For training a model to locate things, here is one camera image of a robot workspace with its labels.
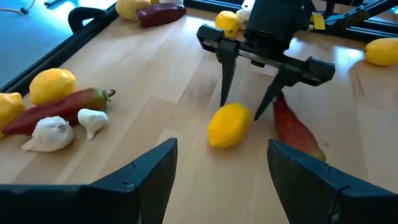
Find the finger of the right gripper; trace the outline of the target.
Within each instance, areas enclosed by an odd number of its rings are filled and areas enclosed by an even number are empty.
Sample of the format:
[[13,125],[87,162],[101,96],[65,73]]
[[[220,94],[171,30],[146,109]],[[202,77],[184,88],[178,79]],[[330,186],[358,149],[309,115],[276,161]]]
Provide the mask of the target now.
[[216,56],[222,66],[220,106],[226,103],[236,69],[239,45],[232,40],[222,40],[216,48]]
[[269,103],[281,92],[285,86],[293,86],[300,81],[302,70],[293,67],[279,67],[276,76],[267,87],[265,95],[254,115],[257,121],[268,107]]

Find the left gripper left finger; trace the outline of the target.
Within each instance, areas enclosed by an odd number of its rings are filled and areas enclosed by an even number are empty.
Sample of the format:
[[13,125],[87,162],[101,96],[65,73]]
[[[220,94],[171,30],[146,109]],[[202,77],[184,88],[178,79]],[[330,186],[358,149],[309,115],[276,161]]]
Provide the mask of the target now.
[[170,138],[90,184],[82,192],[82,222],[162,224],[177,158],[177,139]]

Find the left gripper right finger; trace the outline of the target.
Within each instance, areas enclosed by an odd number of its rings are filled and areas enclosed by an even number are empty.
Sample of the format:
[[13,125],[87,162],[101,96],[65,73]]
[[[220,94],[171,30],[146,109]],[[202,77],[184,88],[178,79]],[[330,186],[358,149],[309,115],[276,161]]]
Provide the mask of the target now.
[[330,166],[278,140],[270,140],[267,161],[271,178],[290,223],[334,223],[338,194],[350,184],[336,180]]

